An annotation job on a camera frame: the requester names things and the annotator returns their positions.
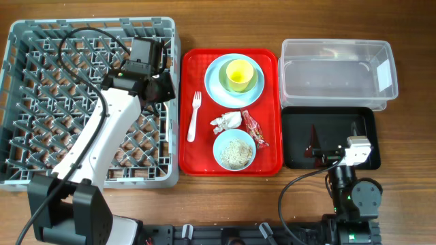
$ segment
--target wooden table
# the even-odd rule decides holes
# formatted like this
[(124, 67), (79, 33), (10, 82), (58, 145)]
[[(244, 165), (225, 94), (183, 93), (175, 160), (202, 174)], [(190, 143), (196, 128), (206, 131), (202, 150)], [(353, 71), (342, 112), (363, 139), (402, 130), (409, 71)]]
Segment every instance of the wooden table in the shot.
[[(132, 1), (0, 0), (0, 47), (19, 19), (170, 16), (183, 52), (207, 47), (263, 47), (280, 56), (287, 38), (381, 39), (394, 53), (399, 97), (375, 113), (382, 165), (359, 171), (384, 188), (379, 219), (384, 244), (436, 244), (436, 2), (416, 1)], [(277, 198), (308, 171), (283, 168), (269, 178), (181, 174), (173, 189), (106, 190), (112, 212), (146, 224), (278, 223)], [(0, 244), (13, 244), (29, 219), (26, 193), (0, 192)], [(283, 200), (289, 221), (332, 212), (324, 175), (306, 179)], [(24, 244), (39, 244), (29, 232)]]

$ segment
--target white label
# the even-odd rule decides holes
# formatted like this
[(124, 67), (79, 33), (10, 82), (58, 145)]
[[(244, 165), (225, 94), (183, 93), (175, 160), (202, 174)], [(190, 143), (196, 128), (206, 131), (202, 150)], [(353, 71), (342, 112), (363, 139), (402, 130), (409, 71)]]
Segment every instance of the white label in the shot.
[(390, 64), (388, 59), (377, 67), (377, 77), (379, 79), (380, 92), (392, 86), (392, 76), (390, 75)]

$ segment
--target red tray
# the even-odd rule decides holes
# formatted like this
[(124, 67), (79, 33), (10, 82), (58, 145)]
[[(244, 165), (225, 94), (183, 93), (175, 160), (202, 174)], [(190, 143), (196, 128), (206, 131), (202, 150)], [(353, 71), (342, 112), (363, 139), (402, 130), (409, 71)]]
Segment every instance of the red tray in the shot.
[[(256, 61), (265, 77), (265, 88), (259, 99), (247, 106), (250, 115), (256, 120), (269, 147), (256, 152), (254, 162), (242, 171), (228, 171), (215, 161), (213, 142), (218, 135), (213, 133), (210, 122), (226, 112), (238, 109), (225, 108), (214, 102), (204, 87), (207, 67), (216, 58), (225, 54), (244, 54)], [(196, 139), (190, 143), (187, 132), (192, 115), (192, 99), (195, 91), (202, 92), (202, 105), (198, 110)], [(263, 48), (244, 49), (193, 49), (183, 58), (180, 106), (180, 135), (178, 165), (186, 173), (194, 176), (271, 176), (283, 165), (283, 140), (281, 134), (281, 108), (277, 58)], [(245, 123), (239, 127), (246, 131)]]

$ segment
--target crumpled napkin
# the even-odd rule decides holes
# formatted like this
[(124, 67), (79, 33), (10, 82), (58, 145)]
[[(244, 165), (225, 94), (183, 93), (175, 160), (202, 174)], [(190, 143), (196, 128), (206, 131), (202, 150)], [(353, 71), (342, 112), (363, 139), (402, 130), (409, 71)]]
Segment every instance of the crumpled napkin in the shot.
[(211, 122), (211, 125), (217, 126), (213, 129), (213, 133), (218, 134), (223, 130), (235, 129), (240, 126), (242, 121), (240, 112), (227, 112), (222, 117), (216, 118)]

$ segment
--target rice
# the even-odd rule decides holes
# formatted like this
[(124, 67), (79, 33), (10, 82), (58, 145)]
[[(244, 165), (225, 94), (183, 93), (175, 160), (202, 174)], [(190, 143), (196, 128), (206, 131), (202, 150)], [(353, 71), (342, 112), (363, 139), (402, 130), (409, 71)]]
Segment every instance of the rice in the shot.
[(235, 139), (221, 151), (220, 159), (224, 167), (241, 169), (248, 164), (252, 156), (253, 149), (251, 146), (240, 139)]

